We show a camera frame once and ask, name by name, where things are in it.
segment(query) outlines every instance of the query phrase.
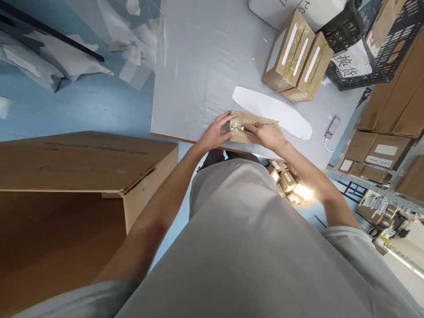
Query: open cardboard box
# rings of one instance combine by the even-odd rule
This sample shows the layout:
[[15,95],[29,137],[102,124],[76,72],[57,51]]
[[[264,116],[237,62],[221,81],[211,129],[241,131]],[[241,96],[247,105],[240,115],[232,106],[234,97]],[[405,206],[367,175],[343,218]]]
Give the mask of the open cardboard box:
[[0,143],[1,317],[90,284],[177,165],[178,144],[98,132]]

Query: white table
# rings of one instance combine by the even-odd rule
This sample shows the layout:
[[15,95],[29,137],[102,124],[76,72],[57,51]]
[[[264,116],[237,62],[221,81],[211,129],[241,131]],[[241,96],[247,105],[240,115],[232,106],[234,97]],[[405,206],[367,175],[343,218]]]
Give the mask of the white table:
[[[161,10],[167,44],[166,55],[159,45],[153,135],[195,142],[218,115],[243,111],[232,99],[236,86],[290,104],[261,82],[276,32],[249,10],[247,0],[162,0]],[[293,104],[311,124],[311,139],[284,135],[314,165],[325,169],[332,155],[323,147],[330,119],[335,114],[341,118],[333,139],[326,143],[335,149],[363,91],[339,92],[332,83],[322,84],[314,101]],[[227,141],[223,147],[279,158],[260,145]]]

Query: person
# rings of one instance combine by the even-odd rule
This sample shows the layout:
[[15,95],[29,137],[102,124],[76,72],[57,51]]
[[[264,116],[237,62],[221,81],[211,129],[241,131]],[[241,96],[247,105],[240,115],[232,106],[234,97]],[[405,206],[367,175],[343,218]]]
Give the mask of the person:
[[[322,203],[321,234],[256,160],[224,160],[214,150],[234,135],[221,131],[232,118],[219,116],[187,151],[92,285],[17,317],[424,317],[341,193],[278,126],[246,124]],[[207,152],[193,179],[190,220],[149,273]]]

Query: cable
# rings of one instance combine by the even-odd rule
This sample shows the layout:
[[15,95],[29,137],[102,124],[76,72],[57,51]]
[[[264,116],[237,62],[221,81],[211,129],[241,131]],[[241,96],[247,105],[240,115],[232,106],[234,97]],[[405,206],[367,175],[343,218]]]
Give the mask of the cable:
[[327,149],[328,152],[335,152],[336,150],[334,149],[333,151],[328,150],[328,148],[326,147],[326,142],[327,140],[329,140],[328,138],[326,138],[326,140],[324,141],[324,148]]

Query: pants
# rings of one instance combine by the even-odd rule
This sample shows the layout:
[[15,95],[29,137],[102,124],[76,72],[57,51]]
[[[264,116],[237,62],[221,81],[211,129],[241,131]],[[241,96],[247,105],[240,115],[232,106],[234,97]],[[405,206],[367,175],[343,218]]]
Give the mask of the pants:
[[[242,159],[247,159],[247,160],[254,161],[254,162],[261,164],[261,162],[259,161],[259,159],[255,155],[232,152],[232,151],[228,151],[228,150],[226,150],[225,152],[228,156],[227,160],[242,158]],[[212,149],[211,151],[209,151],[208,156],[206,157],[206,160],[203,163],[203,166],[200,167],[199,170],[197,170],[197,171],[199,172],[200,170],[202,170],[202,169],[204,169],[208,166],[211,166],[215,163],[220,163],[222,161],[225,161],[224,150],[222,150],[222,149]]]

